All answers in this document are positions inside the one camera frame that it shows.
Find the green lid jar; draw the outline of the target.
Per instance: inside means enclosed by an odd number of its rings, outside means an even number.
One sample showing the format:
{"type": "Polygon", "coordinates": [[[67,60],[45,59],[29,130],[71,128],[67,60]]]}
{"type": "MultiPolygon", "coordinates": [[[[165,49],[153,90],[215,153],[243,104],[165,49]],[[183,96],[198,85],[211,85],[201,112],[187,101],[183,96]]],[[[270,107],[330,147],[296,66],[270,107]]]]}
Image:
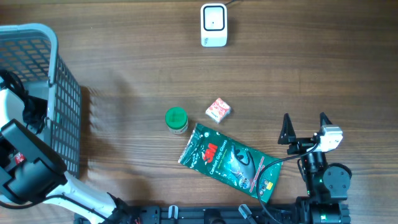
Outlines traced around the green lid jar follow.
{"type": "Polygon", "coordinates": [[[182,134],[188,128],[187,112],[181,107],[170,108],[165,114],[165,123],[173,134],[182,134]]]}

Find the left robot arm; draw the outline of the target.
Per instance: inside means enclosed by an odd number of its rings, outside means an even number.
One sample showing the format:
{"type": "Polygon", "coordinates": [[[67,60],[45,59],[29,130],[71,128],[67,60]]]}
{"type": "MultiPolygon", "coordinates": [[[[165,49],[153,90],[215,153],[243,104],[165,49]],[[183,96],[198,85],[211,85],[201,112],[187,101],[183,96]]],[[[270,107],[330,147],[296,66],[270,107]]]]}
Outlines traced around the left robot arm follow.
{"type": "Polygon", "coordinates": [[[47,100],[30,96],[14,73],[1,70],[1,206],[20,210],[40,203],[75,212],[81,222],[133,223],[121,199],[91,189],[67,171],[63,159],[38,134],[47,100]]]}

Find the green 3M gloves package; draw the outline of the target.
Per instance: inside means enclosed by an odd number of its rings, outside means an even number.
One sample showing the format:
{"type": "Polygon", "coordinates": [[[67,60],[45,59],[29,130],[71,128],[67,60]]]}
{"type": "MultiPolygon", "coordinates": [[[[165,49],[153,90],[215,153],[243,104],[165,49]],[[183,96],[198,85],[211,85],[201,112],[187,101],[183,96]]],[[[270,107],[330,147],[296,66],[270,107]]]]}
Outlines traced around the green 3M gloves package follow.
{"type": "Polygon", "coordinates": [[[282,163],[200,123],[190,136],[178,162],[267,203],[279,179],[282,163]]]}

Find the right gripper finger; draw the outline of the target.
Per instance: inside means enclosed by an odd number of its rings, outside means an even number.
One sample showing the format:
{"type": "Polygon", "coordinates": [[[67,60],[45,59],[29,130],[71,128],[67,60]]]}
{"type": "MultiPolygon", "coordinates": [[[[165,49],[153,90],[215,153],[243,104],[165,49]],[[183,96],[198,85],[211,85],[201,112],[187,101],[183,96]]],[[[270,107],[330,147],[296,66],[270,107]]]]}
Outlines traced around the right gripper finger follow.
{"type": "Polygon", "coordinates": [[[329,120],[328,116],[324,113],[320,113],[320,126],[325,126],[325,125],[332,125],[332,122],[329,120]]]}
{"type": "Polygon", "coordinates": [[[279,134],[278,144],[293,144],[296,142],[296,134],[288,113],[284,115],[282,129],[279,134]]]}

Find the red white tissue pack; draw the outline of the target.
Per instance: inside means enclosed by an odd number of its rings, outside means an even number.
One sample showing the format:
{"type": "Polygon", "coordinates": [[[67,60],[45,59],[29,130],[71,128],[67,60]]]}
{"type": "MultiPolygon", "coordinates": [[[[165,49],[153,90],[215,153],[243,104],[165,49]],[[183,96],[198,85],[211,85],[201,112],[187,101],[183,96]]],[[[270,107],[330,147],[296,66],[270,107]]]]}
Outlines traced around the red white tissue pack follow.
{"type": "Polygon", "coordinates": [[[217,98],[205,111],[205,114],[213,119],[216,123],[220,123],[227,115],[232,111],[232,107],[223,101],[221,98],[217,98]]]}

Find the red Nescafe coffee stick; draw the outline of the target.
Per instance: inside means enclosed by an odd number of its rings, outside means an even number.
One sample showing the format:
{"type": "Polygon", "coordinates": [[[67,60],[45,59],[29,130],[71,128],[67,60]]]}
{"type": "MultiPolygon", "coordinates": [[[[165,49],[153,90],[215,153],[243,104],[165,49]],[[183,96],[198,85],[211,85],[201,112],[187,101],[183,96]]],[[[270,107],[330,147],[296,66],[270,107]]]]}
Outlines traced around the red Nescafe coffee stick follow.
{"type": "Polygon", "coordinates": [[[18,152],[18,153],[14,156],[14,160],[15,160],[15,163],[18,165],[19,163],[25,161],[25,157],[24,157],[23,154],[21,154],[20,152],[18,152]]]}

